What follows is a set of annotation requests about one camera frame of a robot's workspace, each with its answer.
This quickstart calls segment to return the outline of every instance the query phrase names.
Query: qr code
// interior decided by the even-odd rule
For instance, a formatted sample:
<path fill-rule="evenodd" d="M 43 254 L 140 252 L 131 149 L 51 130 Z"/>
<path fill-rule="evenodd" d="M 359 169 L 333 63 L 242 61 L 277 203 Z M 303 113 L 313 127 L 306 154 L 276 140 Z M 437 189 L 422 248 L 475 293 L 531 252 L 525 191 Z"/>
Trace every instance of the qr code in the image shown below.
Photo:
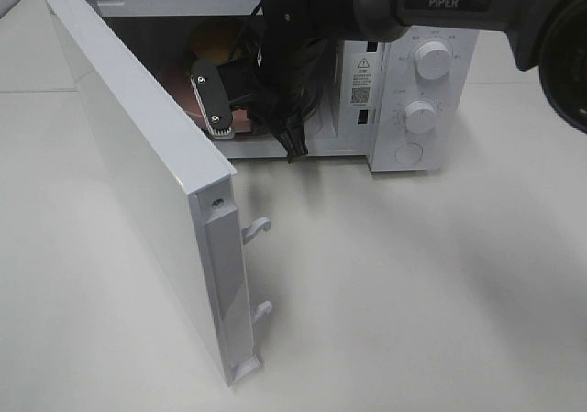
<path fill-rule="evenodd" d="M 369 94 L 371 93 L 370 88 L 352 88 L 352 104 L 366 104 L 369 103 Z"/>

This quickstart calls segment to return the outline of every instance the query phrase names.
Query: screw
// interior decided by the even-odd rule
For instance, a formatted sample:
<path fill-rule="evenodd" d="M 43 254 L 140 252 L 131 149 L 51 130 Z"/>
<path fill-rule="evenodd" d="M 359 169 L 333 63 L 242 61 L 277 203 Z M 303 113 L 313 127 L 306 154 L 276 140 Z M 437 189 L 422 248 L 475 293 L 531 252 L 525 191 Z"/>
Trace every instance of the screw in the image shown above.
<path fill-rule="evenodd" d="M 212 208 L 214 210 L 218 210 L 218 208 L 222 207 L 224 205 L 224 199 L 220 198 L 217 199 L 214 203 L 212 203 Z"/>

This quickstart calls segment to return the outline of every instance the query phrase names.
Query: white knob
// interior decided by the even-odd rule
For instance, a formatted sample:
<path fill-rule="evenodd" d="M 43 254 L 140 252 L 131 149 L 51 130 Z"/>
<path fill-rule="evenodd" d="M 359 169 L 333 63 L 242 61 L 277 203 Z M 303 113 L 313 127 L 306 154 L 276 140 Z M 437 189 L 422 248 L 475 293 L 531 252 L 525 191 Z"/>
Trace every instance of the white knob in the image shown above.
<path fill-rule="evenodd" d="M 405 128 L 412 134 L 426 134 L 437 125 L 437 111 L 428 102 L 417 101 L 404 111 Z"/>
<path fill-rule="evenodd" d="M 436 80 L 450 71 L 452 52 L 444 43 L 433 40 L 415 52 L 415 67 L 427 80 Z"/>

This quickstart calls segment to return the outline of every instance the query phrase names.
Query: sticker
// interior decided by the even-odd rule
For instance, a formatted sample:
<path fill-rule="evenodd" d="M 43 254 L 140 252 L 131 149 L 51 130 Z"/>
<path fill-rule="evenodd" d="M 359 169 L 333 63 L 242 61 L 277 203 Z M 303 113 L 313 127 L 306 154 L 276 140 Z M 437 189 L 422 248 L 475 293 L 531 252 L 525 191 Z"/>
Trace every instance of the sticker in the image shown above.
<path fill-rule="evenodd" d="M 349 95 L 352 106 L 369 109 L 373 103 L 377 57 L 378 55 L 372 52 L 352 56 L 350 63 L 352 82 Z"/>

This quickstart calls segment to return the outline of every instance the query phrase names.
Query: white table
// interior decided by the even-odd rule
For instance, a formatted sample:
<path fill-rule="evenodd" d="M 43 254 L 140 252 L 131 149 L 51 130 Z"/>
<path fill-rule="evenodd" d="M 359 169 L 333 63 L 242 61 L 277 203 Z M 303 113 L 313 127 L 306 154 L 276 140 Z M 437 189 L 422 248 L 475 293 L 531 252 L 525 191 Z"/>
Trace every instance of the white table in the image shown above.
<path fill-rule="evenodd" d="M 0 410 L 584 411 L 587 139 L 535 72 L 485 82 L 482 59 L 441 172 L 235 163 L 243 223 L 273 222 L 246 248 L 252 302 L 276 308 L 264 369 L 234 389 L 117 202 L 77 94 L 55 92 L 66 68 L 16 77 L 26 92 L 0 94 Z"/>

